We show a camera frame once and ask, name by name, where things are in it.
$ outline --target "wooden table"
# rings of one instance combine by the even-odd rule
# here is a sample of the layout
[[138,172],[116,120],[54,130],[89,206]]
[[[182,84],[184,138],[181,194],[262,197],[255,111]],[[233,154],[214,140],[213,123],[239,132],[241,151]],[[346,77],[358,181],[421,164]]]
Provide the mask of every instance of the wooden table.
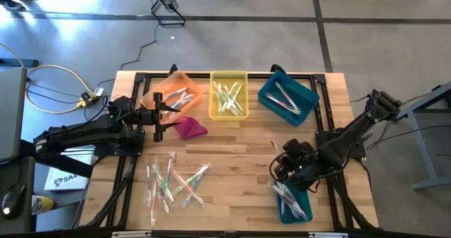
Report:
[[[112,99],[131,96],[133,71],[120,71],[113,88]],[[326,73],[328,93],[336,127],[344,127],[353,120],[345,77],[342,73]],[[270,139],[279,147],[296,137],[313,146],[316,119],[312,112],[299,127],[293,127],[257,101],[257,92],[267,80],[249,79],[249,117],[245,121],[214,122],[208,116],[209,79],[193,79],[204,93],[202,102],[187,112],[208,130],[208,135],[182,140],[174,128],[164,133],[164,140],[152,141],[152,129],[147,131],[143,155],[138,158],[132,198],[128,214],[127,230],[150,229],[150,210],[144,206],[147,189],[145,162],[153,163],[158,157],[161,170],[166,170],[168,152],[177,153],[174,168],[185,178],[190,177],[201,163],[212,163],[212,169],[202,177],[197,193],[206,202],[202,208],[193,199],[187,208],[182,202],[186,193],[175,197],[175,205],[169,214],[164,213],[162,203],[156,206],[158,230],[258,230],[258,231],[327,231],[333,230],[326,182],[321,181],[318,193],[309,192],[313,220],[294,225],[282,224],[276,213],[273,191],[267,187],[270,180],[268,164],[275,153]],[[152,87],[161,80],[152,80]],[[307,80],[300,80],[310,88]],[[321,113],[325,114],[321,97]],[[89,184],[87,200],[80,224],[89,222],[111,194],[118,158],[107,157],[98,163]],[[378,226],[369,181],[363,167],[351,160],[345,169],[348,194],[364,216]],[[178,186],[175,179],[171,187]],[[122,199],[118,201],[115,219],[120,215]],[[344,223],[341,200],[338,210]]]

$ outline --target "teal bin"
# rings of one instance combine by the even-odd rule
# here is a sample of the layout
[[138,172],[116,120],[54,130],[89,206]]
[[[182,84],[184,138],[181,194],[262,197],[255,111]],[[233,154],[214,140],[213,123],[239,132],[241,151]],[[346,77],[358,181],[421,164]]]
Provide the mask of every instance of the teal bin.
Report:
[[[266,93],[269,92],[269,94],[272,94],[275,98],[277,98],[277,100],[290,104],[290,102],[288,102],[288,100],[283,96],[279,88],[277,88],[276,81],[280,83],[296,106],[301,110],[301,114],[296,115],[290,111],[287,111],[282,106],[266,97]],[[259,103],[265,105],[267,108],[294,126],[301,125],[319,101],[319,95],[317,93],[302,86],[302,84],[281,71],[276,71],[274,73],[269,81],[260,89],[258,97]]]
[[299,204],[299,206],[301,206],[301,209],[304,211],[308,220],[306,221],[306,220],[297,219],[292,214],[291,209],[287,204],[285,204],[285,213],[282,215],[282,213],[280,212],[280,210],[281,210],[280,205],[282,204],[282,199],[280,198],[279,194],[276,193],[276,205],[277,205],[277,214],[279,215],[279,220],[284,224],[303,223],[303,222],[311,221],[313,219],[313,214],[311,213],[309,195],[307,194],[307,192],[300,192],[292,185],[287,185],[287,187],[291,191],[293,196],[296,198],[297,203]]

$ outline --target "yellow bin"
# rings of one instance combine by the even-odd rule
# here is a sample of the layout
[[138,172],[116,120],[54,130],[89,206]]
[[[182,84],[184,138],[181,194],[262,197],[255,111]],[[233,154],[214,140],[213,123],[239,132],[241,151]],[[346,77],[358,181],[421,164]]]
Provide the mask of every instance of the yellow bin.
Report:
[[[242,84],[240,92],[236,97],[236,101],[242,109],[243,115],[234,115],[230,110],[225,109],[223,115],[219,115],[219,103],[218,97],[214,94],[218,89],[214,86],[213,82],[227,86],[230,89],[236,82]],[[209,115],[212,120],[215,121],[242,121],[249,115],[249,95],[247,91],[247,72],[246,71],[211,71],[210,73],[210,102],[209,102]]]

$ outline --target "concrete floor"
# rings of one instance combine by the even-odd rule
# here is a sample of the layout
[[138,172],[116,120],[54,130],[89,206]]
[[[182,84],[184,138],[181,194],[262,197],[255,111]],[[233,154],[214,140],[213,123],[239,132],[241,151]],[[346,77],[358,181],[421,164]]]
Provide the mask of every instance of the concrete floor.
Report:
[[[319,0],[328,18],[451,18],[450,0]],[[178,0],[185,15],[311,18],[312,0]],[[23,58],[75,70],[88,85],[115,76],[119,65],[133,60],[139,47],[153,40],[154,21],[34,19],[36,12],[148,15],[149,0],[37,0],[30,14],[14,18],[0,8],[0,42]],[[325,23],[334,72],[347,79],[351,99],[380,89],[404,101],[451,80],[451,25]],[[316,23],[192,21],[184,28],[158,28],[157,44],[145,48],[139,63],[124,70],[268,70],[278,63],[291,72],[325,72]],[[0,57],[9,57],[0,50]],[[38,84],[84,91],[67,73],[44,69],[33,74]],[[111,91],[112,84],[105,84]],[[53,95],[56,98],[65,96]],[[63,110],[33,97],[39,105]],[[359,114],[363,103],[352,104]],[[95,109],[88,111],[95,114]],[[82,111],[49,115],[25,104],[23,139],[32,140],[48,126],[80,123]],[[383,125],[373,128],[374,139]],[[386,136],[410,130],[406,122],[389,125]],[[411,183],[427,178],[413,135],[398,137],[368,151],[373,198],[382,228],[449,236],[451,187],[413,192]],[[47,176],[38,168],[39,176]],[[75,206],[38,217],[38,230],[68,228]]]

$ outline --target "person's foot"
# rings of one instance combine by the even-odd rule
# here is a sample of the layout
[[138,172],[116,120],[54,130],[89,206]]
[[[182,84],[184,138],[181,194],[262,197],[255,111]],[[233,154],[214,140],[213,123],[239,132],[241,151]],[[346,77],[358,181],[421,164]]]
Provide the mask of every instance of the person's foot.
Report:
[[21,9],[23,7],[22,4],[20,4],[18,2],[15,2],[13,0],[1,0],[0,4],[4,8],[6,8],[8,10],[12,10],[12,11],[19,10],[19,9]]

